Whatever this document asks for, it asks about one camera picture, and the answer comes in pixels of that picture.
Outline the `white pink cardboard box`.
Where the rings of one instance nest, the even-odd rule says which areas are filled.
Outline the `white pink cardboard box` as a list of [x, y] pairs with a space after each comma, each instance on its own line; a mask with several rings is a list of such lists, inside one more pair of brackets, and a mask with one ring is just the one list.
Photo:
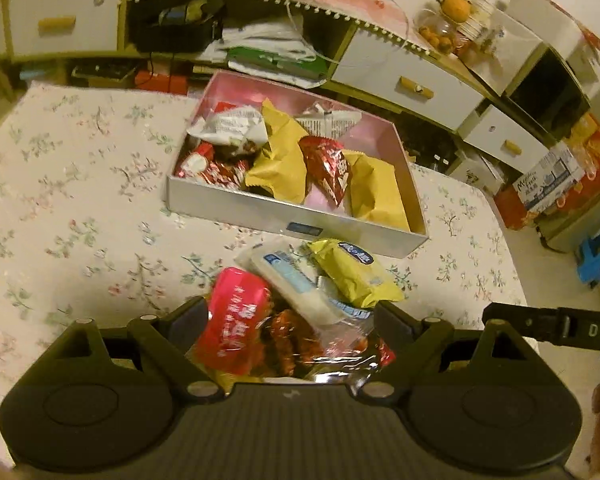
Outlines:
[[340, 238], [393, 258], [428, 238], [391, 122], [229, 72], [212, 76], [190, 118], [166, 206], [305, 240]]

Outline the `white drawer middle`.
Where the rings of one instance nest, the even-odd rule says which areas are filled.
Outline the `white drawer middle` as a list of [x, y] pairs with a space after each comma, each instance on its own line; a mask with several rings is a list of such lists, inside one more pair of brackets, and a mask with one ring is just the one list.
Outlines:
[[400, 106], [451, 131], [483, 95], [433, 62], [359, 29], [332, 75], [337, 84]]

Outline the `white milk carton box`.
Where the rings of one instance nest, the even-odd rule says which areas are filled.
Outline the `white milk carton box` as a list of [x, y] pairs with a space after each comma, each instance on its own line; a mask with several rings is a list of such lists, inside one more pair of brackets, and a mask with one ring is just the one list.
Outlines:
[[513, 187], [526, 211], [542, 214], [584, 176], [585, 171], [576, 156], [560, 141], [518, 178]]

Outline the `orange fruit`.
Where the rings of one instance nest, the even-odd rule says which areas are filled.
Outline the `orange fruit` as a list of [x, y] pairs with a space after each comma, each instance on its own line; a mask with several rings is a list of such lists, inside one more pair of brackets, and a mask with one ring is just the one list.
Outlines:
[[468, 20], [471, 14], [469, 0], [437, 0], [441, 12], [453, 22], [460, 24]]

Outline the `yellow snack packet on table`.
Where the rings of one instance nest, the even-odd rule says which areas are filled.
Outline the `yellow snack packet on table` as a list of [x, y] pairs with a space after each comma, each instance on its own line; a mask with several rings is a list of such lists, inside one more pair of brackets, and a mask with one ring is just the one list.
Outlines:
[[404, 298], [392, 276], [362, 247], [336, 238], [322, 238], [311, 242], [309, 250], [353, 307], [373, 309], [378, 302]]

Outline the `stack of papers and bags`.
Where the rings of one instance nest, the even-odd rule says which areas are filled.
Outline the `stack of papers and bags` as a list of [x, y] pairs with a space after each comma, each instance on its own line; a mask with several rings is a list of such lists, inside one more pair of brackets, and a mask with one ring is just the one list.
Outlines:
[[228, 20], [221, 37], [195, 58], [302, 89], [317, 88], [326, 82], [328, 65], [304, 38], [303, 29], [301, 15]]

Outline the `red white packets in box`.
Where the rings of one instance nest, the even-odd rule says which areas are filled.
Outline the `red white packets in box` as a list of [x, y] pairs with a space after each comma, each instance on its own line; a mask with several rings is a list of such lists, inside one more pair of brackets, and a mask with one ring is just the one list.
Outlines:
[[248, 159], [238, 158], [224, 162], [215, 157], [212, 144], [201, 142], [176, 165], [174, 176], [187, 181], [239, 191], [244, 186], [249, 169]]

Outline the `yellow snack bag left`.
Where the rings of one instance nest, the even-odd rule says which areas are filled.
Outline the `yellow snack bag left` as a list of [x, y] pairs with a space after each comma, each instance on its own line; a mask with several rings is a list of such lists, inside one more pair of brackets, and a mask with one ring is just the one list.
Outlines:
[[299, 141], [308, 133], [269, 99], [263, 101], [261, 112], [268, 143], [246, 173], [245, 186], [260, 188], [276, 200], [301, 205], [306, 198], [306, 164]]

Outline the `red clear snack bag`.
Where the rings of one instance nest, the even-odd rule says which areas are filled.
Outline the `red clear snack bag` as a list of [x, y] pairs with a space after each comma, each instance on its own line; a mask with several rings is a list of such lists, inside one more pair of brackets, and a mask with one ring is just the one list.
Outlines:
[[284, 379], [355, 386], [396, 359], [372, 318], [315, 328], [263, 278], [234, 266], [220, 272], [208, 310], [187, 356], [225, 389]]

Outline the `white drawer right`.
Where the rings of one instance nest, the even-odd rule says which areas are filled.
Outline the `white drawer right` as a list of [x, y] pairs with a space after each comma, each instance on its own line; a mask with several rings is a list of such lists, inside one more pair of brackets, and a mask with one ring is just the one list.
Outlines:
[[533, 134], [493, 104], [474, 110], [457, 129], [469, 145], [525, 174], [548, 153]]

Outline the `white printed snack packet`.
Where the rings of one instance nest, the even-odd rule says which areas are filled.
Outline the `white printed snack packet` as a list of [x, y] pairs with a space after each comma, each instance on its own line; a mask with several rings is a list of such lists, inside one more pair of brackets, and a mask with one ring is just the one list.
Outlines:
[[199, 117], [187, 128], [198, 141], [227, 148], [231, 155], [250, 155], [268, 143], [264, 118], [253, 106], [238, 106]]

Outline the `red snack packet in box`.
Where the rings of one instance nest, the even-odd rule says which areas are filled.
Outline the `red snack packet in box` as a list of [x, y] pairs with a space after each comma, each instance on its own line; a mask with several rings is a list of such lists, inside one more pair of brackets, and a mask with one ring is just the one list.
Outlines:
[[342, 145], [324, 136], [304, 136], [299, 141], [306, 173], [326, 196], [339, 206], [350, 180], [350, 166]]

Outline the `white drawer left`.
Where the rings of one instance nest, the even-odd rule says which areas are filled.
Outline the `white drawer left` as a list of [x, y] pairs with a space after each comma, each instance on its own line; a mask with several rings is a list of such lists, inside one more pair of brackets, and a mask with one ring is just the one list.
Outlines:
[[12, 53], [109, 52], [118, 44], [120, 0], [9, 0]]

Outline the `white blue snack packet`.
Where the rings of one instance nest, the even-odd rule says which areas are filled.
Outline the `white blue snack packet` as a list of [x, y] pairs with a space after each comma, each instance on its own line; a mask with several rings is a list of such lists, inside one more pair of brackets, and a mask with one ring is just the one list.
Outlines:
[[373, 313], [351, 307], [327, 295], [294, 262], [291, 247], [279, 240], [244, 249], [236, 258], [245, 270], [259, 275], [314, 328], [341, 322], [370, 322]]

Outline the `white drawer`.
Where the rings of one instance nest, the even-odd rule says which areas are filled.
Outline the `white drawer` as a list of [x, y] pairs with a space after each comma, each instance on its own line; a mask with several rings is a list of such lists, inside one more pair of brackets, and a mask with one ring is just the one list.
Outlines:
[[118, 44], [120, 0], [9, 0], [12, 53], [109, 52]]
[[525, 174], [548, 153], [533, 134], [493, 104], [474, 110], [457, 129], [469, 145]]
[[332, 75], [337, 84], [400, 106], [451, 131], [483, 95], [433, 62], [359, 29]]

